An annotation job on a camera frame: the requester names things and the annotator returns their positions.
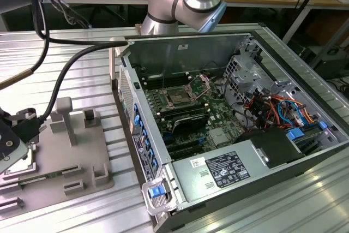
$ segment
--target aluminum extrusion table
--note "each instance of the aluminum extrusion table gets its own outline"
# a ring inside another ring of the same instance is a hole
[[[275,42],[271,31],[258,24],[231,28],[257,30],[277,52],[286,51]],[[55,38],[108,40],[135,32],[132,28],[115,28],[52,31],[51,34]],[[33,32],[0,35],[0,81],[33,64],[42,45]],[[63,64],[81,49],[80,46],[51,45],[37,73],[0,91],[1,107],[15,113],[33,106],[42,113]],[[290,63],[291,55],[294,54],[283,54],[289,56]],[[302,70],[302,65],[295,66],[295,70]],[[82,57],[69,70],[59,97],[71,96],[75,111],[93,106],[101,113],[115,186],[0,221],[0,232],[153,232],[109,86],[108,72],[107,50]],[[346,100],[331,98],[334,90],[314,79],[312,74],[304,71],[301,76],[313,83],[313,88],[316,87],[328,104],[349,121]],[[216,211],[176,232],[349,232],[349,149],[306,174]]]

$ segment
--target electronic component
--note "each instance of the electronic component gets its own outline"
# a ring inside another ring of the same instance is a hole
[[[229,145],[244,131],[223,97],[212,96],[214,87],[205,74],[197,74],[186,85],[145,89],[172,159]]]
[[[268,158],[267,166],[274,168],[304,156],[281,128],[269,128],[265,133],[250,137],[253,145]]]
[[[233,203],[297,176],[347,144],[342,122],[330,117],[335,114],[325,102],[254,34],[132,38],[119,71],[121,106],[136,103],[131,125],[139,113],[147,131],[149,143],[142,141],[141,149],[131,145],[130,151],[137,152],[142,167],[137,176],[146,179],[147,209],[157,221],[165,220],[162,225],[189,222],[177,215],[181,208]],[[166,59],[154,63],[155,48],[156,57]],[[217,65],[206,67],[212,58]],[[130,69],[140,61],[151,73]],[[142,77],[148,84],[136,89]],[[136,132],[142,137],[140,128]],[[161,184],[170,191],[150,199],[148,189]],[[208,214],[210,207],[200,213]]]
[[[222,128],[215,128],[210,130],[209,135],[216,146],[224,144],[229,141],[228,137],[226,136]]]

